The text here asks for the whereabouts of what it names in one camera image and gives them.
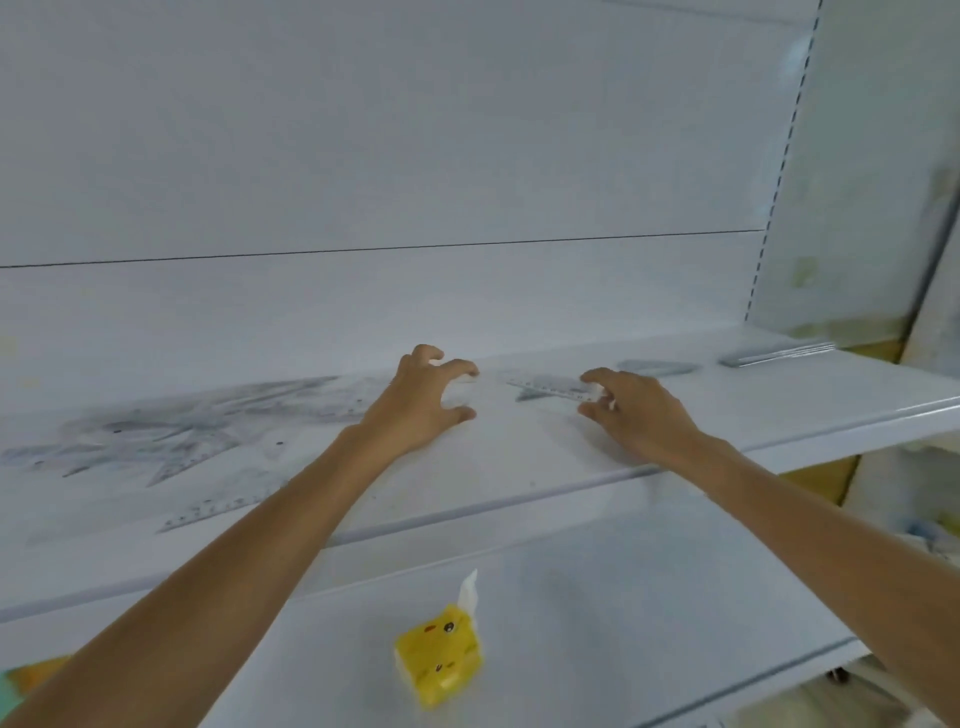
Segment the white shelf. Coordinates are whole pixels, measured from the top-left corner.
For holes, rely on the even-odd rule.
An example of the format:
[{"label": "white shelf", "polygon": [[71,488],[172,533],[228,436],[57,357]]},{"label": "white shelf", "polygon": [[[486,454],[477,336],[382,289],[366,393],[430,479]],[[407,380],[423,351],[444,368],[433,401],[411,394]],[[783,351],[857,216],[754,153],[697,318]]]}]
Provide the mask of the white shelf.
[{"label": "white shelf", "polygon": [[[336,547],[303,588],[342,586],[642,510],[676,480],[657,475],[641,488],[625,486],[643,466],[576,415],[575,402],[516,402],[520,390],[499,383],[497,371],[577,376],[624,358],[701,363],[699,372],[666,379],[666,385],[704,430],[780,472],[960,425],[960,382],[852,354],[740,370],[713,363],[732,350],[781,341],[734,327],[481,360],[487,376],[468,385],[480,417],[385,473],[350,511],[334,535]],[[74,416],[10,417],[0,425],[0,439],[8,447],[29,445],[42,423],[53,430]],[[281,466],[295,469],[338,430],[307,429]],[[242,515],[234,511],[156,533],[184,501],[254,462],[248,450],[227,452],[151,488],[141,487],[150,470],[118,475],[92,468],[69,479],[56,470],[8,471],[0,505],[17,518],[5,524],[7,544],[0,551],[6,617],[156,583]],[[88,503],[86,489],[93,494]],[[24,532],[31,515],[41,526],[28,525],[31,545],[12,543],[10,534]]]},{"label": "white shelf", "polygon": [[[424,716],[393,639],[479,569],[487,662]],[[19,662],[75,649],[131,597],[0,625]],[[205,728],[271,725],[697,725],[866,653],[705,498],[291,601]]]}]

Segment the ruler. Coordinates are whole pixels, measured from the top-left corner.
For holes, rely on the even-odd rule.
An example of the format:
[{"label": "ruler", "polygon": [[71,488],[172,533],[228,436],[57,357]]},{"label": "ruler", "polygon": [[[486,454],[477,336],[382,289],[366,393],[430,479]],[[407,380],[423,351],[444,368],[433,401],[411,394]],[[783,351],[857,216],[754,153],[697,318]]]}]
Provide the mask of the ruler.
[{"label": "ruler", "polygon": [[532,375],[523,372],[510,372],[502,379],[521,389],[539,392],[551,397],[563,397],[565,400],[597,401],[603,395],[599,384],[586,384],[572,376]]},{"label": "ruler", "polygon": [[287,478],[281,473],[245,468],[220,482],[222,488],[216,494],[186,506],[161,526],[157,533],[183,528],[222,513],[256,505],[286,485]]}]

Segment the yellow package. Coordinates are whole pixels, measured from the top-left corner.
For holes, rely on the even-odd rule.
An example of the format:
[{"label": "yellow package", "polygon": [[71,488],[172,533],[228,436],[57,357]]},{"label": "yellow package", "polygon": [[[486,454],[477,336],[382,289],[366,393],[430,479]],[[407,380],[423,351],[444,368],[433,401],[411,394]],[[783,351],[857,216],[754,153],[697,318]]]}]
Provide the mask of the yellow package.
[{"label": "yellow package", "polygon": [[396,666],[424,708],[433,708],[466,685],[483,653],[476,631],[476,570],[464,579],[456,604],[400,635]]}]

